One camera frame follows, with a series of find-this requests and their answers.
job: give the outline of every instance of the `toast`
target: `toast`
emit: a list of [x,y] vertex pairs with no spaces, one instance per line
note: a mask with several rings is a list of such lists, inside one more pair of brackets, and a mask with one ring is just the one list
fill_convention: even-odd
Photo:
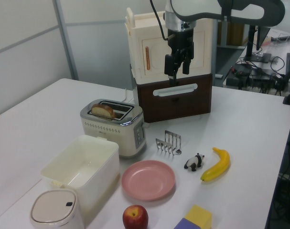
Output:
[[114,113],[113,109],[107,105],[103,104],[94,104],[91,108],[92,114],[105,117],[105,118],[116,118],[116,114]]

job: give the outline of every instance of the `toast rack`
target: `toast rack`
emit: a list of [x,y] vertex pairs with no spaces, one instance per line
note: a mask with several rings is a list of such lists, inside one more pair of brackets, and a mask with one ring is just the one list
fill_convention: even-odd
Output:
[[165,141],[155,139],[158,150],[168,152],[172,155],[180,155],[181,151],[181,136],[165,130]]

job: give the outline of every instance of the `toy panda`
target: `toy panda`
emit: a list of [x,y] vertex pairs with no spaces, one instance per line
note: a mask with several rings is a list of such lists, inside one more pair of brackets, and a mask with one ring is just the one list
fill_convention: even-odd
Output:
[[201,163],[204,159],[204,155],[202,154],[197,154],[196,156],[190,158],[188,161],[186,161],[184,168],[190,167],[192,171],[196,171],[196,168],[201,167]]

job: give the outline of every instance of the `banana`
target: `banana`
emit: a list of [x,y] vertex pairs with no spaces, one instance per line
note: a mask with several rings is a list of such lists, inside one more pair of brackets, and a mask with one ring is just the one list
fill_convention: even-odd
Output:
[[206,170],[202,176],[201,180],[210,181],[221,175],[230,166],[230,155],[224,149],[218,149],[216,147],[213,150],[219,155],[220,160],[213,167]]

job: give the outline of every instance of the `plate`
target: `plate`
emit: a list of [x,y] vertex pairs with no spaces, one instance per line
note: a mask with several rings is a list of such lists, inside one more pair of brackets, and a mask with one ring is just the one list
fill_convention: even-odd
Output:
[[134,163],[121,178],[121,185],[128,195],[146,201],[166,196],[174,184],[173,170],[167,164],[154,160]]

